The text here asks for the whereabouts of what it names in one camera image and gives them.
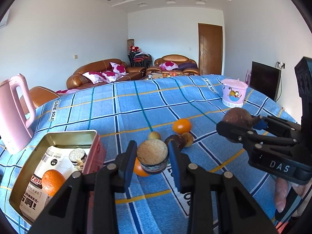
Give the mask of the right hand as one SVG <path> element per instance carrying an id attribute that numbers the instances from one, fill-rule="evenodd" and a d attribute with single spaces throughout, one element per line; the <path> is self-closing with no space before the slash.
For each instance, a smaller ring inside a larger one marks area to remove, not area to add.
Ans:
<path id="1" fill-rule="evenodd" d="M 298 185 L 295 183 L 291 183 L 291 187 L 294 191 L 303 198 L 311 187 L 311 181 L 306 185 Z M 286 197 L 289 192 L 289 183 L 288 181 L 278 177 L 276 178 L 276 186 L 275 186 L 275 194 L 274 194 L 274 205 L 278 211 L 278 213 L 282 212 L 285 208 Z M 309 200 L 311 199 L 311 191 L 309 195 L 305 198 L 304 202 L 297 208 L 294 212 L 293 217 L 299 217 L 304 212 Z"/>

